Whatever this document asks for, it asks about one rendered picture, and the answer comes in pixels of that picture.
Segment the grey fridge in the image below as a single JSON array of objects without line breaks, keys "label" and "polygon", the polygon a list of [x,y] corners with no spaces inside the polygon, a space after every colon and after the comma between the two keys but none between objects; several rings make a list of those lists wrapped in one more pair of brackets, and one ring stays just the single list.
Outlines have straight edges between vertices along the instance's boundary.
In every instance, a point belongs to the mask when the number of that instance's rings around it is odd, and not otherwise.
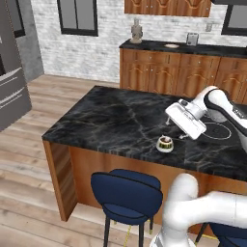
[{"label": "grey fridge", "polygon": [[0,0],[0,131],[31,109],[7,0]]}]

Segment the silver toaster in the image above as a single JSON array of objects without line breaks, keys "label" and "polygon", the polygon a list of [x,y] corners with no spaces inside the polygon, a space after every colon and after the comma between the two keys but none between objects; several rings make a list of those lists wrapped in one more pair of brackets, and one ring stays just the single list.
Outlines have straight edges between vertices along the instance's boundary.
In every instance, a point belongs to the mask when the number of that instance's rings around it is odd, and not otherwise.
[{"label": "silver toaster", "polygon": [[198,33],[188,33],[187,34],[187,45],[193,45],[196,46],[199,40],[199,34]]}]

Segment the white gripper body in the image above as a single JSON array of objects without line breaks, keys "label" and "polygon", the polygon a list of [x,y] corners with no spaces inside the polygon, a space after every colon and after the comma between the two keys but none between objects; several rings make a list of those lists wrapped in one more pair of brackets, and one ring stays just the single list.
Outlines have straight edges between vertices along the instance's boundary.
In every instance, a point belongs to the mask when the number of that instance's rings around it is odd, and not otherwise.
[{"label": "white gripper body", "polygon": [[187,111],[180,103],[170,105],[165,113],[191,139],[196,140],[206,131],[206,125]]}]

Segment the grey statue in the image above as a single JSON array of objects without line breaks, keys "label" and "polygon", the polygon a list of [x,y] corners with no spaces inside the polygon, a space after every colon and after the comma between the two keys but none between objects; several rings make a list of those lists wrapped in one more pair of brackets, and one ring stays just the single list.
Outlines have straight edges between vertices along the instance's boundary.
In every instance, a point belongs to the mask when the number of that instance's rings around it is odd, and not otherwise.
[{"label": "grey statue", "polygon": [[130,39],[131,43],[141,43],[143,37],[142,26],[139,24],[139,19],[134,19],[134,24],[131,26],[132,38]]}]

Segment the black framed window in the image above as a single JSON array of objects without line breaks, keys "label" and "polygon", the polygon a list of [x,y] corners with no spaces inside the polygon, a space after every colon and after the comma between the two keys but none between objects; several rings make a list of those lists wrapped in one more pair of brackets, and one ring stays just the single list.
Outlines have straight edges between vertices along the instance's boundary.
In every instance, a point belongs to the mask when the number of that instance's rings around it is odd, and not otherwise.
[{"label": "black framed window", "polygon": [[228,6],[221,34],[247,37],[247,6]]},{"label": "black framed window", "polygon": [[61,33],[97,37],[96,0],[57,0]]},{"label": "black framed window", "polygon": [[22,37],[25,35],[25,30],[18,0],[7,0],[7,4],[14,28],[14,36],[16,38]]}]

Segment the wooden wall cupboards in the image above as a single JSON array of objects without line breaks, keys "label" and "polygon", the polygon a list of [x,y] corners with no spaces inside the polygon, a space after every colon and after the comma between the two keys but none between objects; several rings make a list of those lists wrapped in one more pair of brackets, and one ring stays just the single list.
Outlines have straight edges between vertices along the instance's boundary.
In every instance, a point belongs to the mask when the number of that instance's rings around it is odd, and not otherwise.
[{"label": "wooden wall cupboards", "polygon": [[209,17],[210,0],[124,0],[126,14]]}]

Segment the blue bar stool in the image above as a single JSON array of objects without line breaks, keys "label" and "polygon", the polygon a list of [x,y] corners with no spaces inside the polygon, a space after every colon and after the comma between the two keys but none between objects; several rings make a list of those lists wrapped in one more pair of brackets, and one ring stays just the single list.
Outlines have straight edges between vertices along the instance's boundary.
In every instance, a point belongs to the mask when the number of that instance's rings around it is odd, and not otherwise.
[{"label": "blue bar stool", "polygon": [[140,172],[114,169],[94,172],[91,187],[105,213],[103,247],[108,245],[110,221],[139,227],[139,247],[144,245],[144,226],[161,208],[163,193],[158,178]]},{"label": "blue bar stool", "polygon": [[218,247],[247,247],[247,229],[212,222],[203,223],[195,244],[199,243],[207,226],[210,226],[212,232],[218,238]]}]

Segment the wooden base cupboards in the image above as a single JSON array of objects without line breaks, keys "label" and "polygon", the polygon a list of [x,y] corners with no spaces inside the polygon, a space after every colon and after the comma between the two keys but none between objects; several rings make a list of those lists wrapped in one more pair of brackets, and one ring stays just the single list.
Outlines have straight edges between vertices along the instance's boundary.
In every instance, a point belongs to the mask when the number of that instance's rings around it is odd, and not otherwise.
[{"label": "wooden base cupboards", "polygon": [[120,87],[164,95],[194,97],[208,86],[247,104],[247,48],[167,41],[125,41],[120,45]]}]

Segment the wooden kitchen island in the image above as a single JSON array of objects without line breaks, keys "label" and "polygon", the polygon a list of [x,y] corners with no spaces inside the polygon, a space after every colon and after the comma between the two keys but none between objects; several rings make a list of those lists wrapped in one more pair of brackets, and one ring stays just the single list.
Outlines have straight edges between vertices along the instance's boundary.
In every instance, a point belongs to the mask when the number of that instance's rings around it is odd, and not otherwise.
[{"label": "wooden kitchen island", "polygon": [[[62,220],[78,204],[97,206],[91,188],[94,172],[115,168],[159,178],[163,190],[187,172],[196,177],[199,193],[210,191],[247,195],[247,152],[233,126],[228,140],[202,135],[179,139],[182,131],[165,124],[166,108],[175,96],[95,86],[42,136]],[[156,148],[160,136],[174,142],[171,152]]]}]

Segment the black hob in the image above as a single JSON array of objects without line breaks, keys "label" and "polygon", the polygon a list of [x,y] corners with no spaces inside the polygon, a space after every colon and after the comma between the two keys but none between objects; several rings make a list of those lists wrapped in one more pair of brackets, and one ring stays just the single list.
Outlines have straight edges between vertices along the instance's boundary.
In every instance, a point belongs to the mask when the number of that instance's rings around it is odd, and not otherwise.
[{"label": "black hob", "polygon": [[206,125],[206,131],[202,134],[210,140],[223,141],[228,140],[232,136],[231,130],[221,123],[216,123],[210,118],[203,119],[203,123]]}]

